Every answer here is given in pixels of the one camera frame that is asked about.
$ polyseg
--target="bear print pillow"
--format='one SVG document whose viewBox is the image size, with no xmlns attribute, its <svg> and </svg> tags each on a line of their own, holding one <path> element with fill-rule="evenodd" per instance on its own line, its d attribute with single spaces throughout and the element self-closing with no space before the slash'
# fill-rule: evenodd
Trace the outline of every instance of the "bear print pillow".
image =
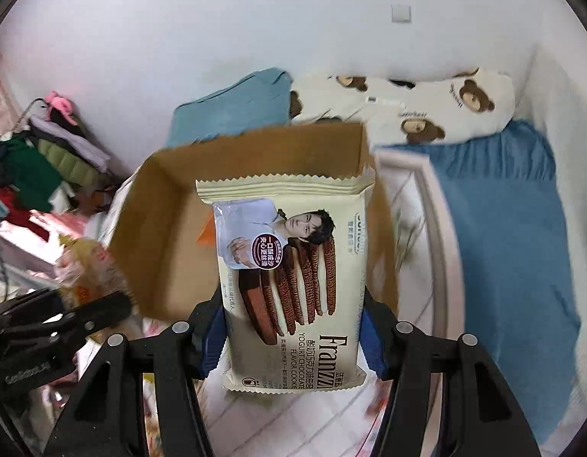
<svg viewBox="0 0 587 457">
<path fill-rule="evenodd" d="M 511 78 L 483 69 L 435 82 L 340 75 L 291 85 L 291 121 L 362 121 L 372 147 L 489 136 L 505 128 L 514 109 Z"/>
</svg>

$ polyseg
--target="man's hand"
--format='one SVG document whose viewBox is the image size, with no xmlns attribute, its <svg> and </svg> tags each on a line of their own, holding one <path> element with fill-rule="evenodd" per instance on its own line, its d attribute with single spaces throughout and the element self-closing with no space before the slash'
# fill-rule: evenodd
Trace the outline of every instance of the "man's hand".
<svg viewBox="0 0 587 457">
<path fill-rule="evenodd" d="M 227 248 L 232 253 L 234 261 L 238 264 L 244 264 L 247 268 L 255 268 L 255 265 L 251 263 L 249 253 L 251 252 L 251 241 L 244 237 L 237 237 L 233 239 Z"/>
</svg>

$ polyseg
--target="man's black hair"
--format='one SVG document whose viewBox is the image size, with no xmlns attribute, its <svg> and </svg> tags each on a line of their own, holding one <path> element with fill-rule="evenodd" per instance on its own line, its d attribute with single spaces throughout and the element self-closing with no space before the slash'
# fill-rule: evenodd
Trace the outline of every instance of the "man's black hair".
<svg viewBox="0 0 587 457">
<path fill-rule="evenodd" d="M 311 233 L 306 240 L 309 241 L 311 244 L 320 245 L 332 236 L 332 234 L 334 233 L 335 224 L 334 221 L 331 219 L 331 216 L 329 216 L 329 213 L 324 209 L 311 211 L 310 214 L 316 214 L 320 216 L 321 226 L 317 227 L 315 231 Z"/>
</svg>

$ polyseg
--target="cream filling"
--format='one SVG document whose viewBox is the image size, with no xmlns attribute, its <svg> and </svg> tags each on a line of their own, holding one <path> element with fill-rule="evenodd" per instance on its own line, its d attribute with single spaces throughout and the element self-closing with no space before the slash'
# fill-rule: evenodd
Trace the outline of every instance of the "cream filling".
<svg viewBox="0 0 587 457">
<path fill-rule="evenodd" d="M 270 289 L 272 290 L 272 297 L 274 298 L 274 306 L 276 306 L 276 318 L 279 322 L 280 331 L 283 332 L 284 336 L 287 332 L 287 321 L 285 319 L 283 303 L 280 301 L 279 286 L 276 283 L 276 271 L 270 270 L 268 276 L 270 277 Z"/>
<path fill-rule="evenodd" d="M 319 246 L 319 262 L 317 266 L 317 276 L 319 277 L 319 292 L 321 299 L 321 310 L 323 314 L 328 312 L 328 275 L 325 268 L 325 251 L 323 244 Z"/>
<path fill-rule="evenodd" d="M 295 271 L 297 276 L 297 294 L 299 296 L 299 305 L 302 308 L 302 318 L 304 319 L 304 324 L 307 325 L 308 304 L 306 302 L 306 287 L 304 286 L 304 276 L 302 275 L 302 267 L 299 264 L 299 254 L 297 253 L 297 249 L 293 247 L 291 251 L 293 254 L 293 264 L 295 265 Z"/>
</svg>

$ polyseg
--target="white wall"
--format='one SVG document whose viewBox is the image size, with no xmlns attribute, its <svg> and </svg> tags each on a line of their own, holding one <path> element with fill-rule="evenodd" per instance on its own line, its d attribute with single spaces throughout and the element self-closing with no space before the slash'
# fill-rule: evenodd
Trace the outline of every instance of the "white wall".
<svg viewBox="0 0 587 457">
<path fill-rule="evenodd" d="M 545 0 L 19 0 L 0 27 L 20 106 L 71 97 L 132 170 L 173 109 L 253 70 L 412 79 L 482 65 L 526 80 Z M 392 24 L 390 6 L 412 7 Z"/>
</svg>

